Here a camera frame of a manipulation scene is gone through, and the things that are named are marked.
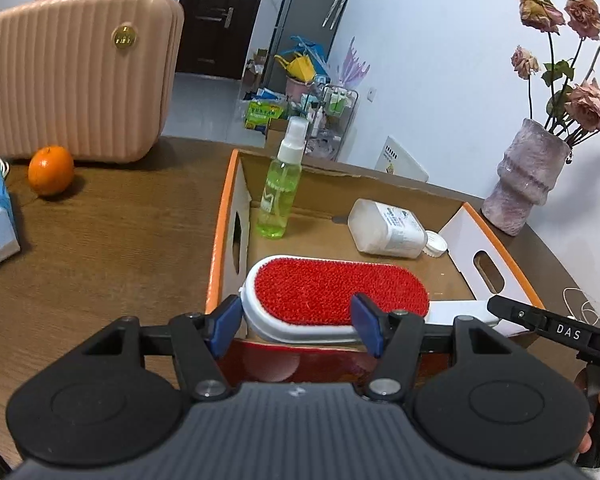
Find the pink textured vase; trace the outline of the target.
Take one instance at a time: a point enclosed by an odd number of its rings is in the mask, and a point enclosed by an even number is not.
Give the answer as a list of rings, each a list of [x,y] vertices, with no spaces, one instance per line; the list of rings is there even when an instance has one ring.
[[[509,236],[517,236],[534,206],[543,206],[571,152],[569,145],[533,119],[524,118],[496,168],[498,182],[481,212]]]

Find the dried pink roses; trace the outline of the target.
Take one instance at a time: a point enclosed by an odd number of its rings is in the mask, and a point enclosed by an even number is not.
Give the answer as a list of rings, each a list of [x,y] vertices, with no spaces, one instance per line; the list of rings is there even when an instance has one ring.
[[[552,0],[517,0],[521,25],[544,35],[548,61],[518,46],[510,57],[513,71],[527,86],[532,112],[532,78],[538,76],[550,92],[543,128],[570,148],[600,133],[600,3],[567,0],[558,8]]]

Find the orange fruit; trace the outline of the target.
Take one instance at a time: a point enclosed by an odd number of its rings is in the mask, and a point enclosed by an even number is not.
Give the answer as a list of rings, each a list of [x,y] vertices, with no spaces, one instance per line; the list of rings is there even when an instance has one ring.
[[[41,148],[29,162],[27,177],[37,196],[55,196],[65,192],[74,178],[73,157],[63,146]]]

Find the pink ribbed suitcase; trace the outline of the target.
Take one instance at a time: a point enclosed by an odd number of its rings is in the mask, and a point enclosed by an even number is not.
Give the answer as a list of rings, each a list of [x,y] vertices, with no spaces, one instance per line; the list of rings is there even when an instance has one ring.
[[[176,0],[33,0],[0,12],[0,154],[59,145],[135,162],[168,116],[184,11]]]

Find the white square plastic bottle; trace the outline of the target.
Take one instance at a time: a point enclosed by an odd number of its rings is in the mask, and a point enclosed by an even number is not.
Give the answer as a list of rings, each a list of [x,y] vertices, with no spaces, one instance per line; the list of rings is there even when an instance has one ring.
[[[407,209],[359,198],[348,214],[347,226],[359,252],[367,255],[417,259],[438,258],[449,249],[437,232],[425,230]]]

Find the dark brown door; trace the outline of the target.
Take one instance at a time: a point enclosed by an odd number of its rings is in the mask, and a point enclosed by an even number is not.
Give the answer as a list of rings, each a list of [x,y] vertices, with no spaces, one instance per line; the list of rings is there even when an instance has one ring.
[[[244,34],[240,0],[181,0],[185,11],[179,73],[236,79]]]

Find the brown cardboard box on floor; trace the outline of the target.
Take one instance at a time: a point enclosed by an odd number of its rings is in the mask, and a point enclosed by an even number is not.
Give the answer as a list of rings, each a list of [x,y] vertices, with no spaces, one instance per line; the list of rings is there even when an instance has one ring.
[[[279,145],[286,134],[287,126],[287,119],[277,118],[268,121],[265,131],[264,149],[269,155],[274,156],[277,154]]]

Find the green spray bottle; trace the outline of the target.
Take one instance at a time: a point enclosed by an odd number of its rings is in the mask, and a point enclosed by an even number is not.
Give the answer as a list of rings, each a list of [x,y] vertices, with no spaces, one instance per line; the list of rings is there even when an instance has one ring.
[[[277,155],[268,167],[258,211],[257,230],[271,240],[282,238],[286,232],[301,177],[308,127],[306,118],[291,117]]]

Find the grey refrigerator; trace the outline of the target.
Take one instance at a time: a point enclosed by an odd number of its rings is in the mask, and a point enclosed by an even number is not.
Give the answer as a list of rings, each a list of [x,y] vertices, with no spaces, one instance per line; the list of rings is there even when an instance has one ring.
[[[285,90],[286,75],[283,67],[275,61],[274,55],[285,55],[297,44],[292,36],[318,44],[322,47],[324,55],[329,55],[337,27],[323,27],[322,24],[334,1],[283,0],[270,44],[270,58],[265,65],[262,80],[266,88],[278,92]]]

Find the red white lint brush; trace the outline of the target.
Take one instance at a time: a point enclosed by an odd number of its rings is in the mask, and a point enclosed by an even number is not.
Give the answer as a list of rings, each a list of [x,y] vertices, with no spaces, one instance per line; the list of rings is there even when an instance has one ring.
[[[450,325],[457,315],[472,315],[505,337],[524,332],[490,313],[484,300],[430,300],[415,275],[393,264],[269,256],[251,268],[239,296],[249,329],[259,337],[324,346],[358,341],[350,315],[357,292],[380,310],[405,310],[429,324]]]

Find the orange white cardboard box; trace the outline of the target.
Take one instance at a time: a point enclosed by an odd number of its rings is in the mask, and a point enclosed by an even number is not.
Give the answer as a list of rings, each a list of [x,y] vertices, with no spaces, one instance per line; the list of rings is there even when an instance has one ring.
[[[470,315],[506,337],[520,327],[488,311],[491,297],[541,305],[474,208],[419,185],[304,165],[283,235],[264,236],[283,197],[270,165],[234,151],[216,222],[206,307],[237,295],[244,308],[220,362],[232,385],[362,382],[376,362],[351,324],[357,292],[430,324]]]

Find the white board leaning on wall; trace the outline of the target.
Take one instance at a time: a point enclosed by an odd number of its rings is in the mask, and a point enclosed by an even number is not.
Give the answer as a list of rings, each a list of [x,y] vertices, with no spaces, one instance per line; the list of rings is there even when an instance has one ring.
[[[387,136],[374,169],[384,174],[392,174],[419,182],[429,180],[429,174],[424,167],[392,136]]]

